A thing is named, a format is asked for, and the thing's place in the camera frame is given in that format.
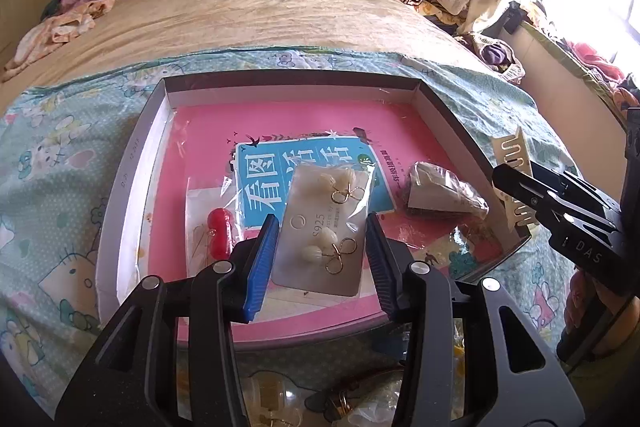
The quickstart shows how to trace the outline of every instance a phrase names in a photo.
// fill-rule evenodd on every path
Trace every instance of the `beige bedspread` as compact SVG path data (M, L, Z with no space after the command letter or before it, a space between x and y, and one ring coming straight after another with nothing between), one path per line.
M398 52L489 71L398 0L119 0L95 28L0 86L0 113L28 87L135 62L240 46Z

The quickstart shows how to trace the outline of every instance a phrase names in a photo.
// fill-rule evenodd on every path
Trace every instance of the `printed number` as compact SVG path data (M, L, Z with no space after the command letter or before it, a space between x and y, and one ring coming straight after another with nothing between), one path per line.
M315 232L311 235L318 235L320 230L322 230L322 226L324 226L324 214L316 214L316 225L314 226Z

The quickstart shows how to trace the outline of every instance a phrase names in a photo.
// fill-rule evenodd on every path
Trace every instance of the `red bead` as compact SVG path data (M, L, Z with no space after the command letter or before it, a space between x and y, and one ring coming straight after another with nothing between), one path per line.
M209 255L214 261L229 259L233 250L231 224L233 214L226 208L215 208L207 216L207 226L212 235L209 240Z

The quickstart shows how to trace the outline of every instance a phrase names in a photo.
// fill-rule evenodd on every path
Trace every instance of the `earring card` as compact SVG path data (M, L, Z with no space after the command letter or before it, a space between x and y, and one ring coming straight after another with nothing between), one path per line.
M335 177L339 170L312 164L296 167L271 270L271 280L275 284L346 297L358 293L371 175L367 171L354 171L355 186L365 191L362 201L348 198L344 204L336 204L331 198L332 191L326 186L322 187L320 174L328 172ZM316 237L323 227L335 232L338 244L347 237L354 239L357 244L353 253L341 256L344 266L340 273L334 275L325 268L331 257L323 256L318 262L312 263L302 256L303 248L316 244ZM332 261L332 270L336 264L337 261Z

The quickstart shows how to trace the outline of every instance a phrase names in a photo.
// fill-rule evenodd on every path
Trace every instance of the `wall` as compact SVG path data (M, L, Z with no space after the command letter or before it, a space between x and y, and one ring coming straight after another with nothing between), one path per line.
M502 30L500 38L511 45L527 71L520 87L536 101L538 111L558 133L584 178L620 200L626 135L616 118L524 28L513 35Z

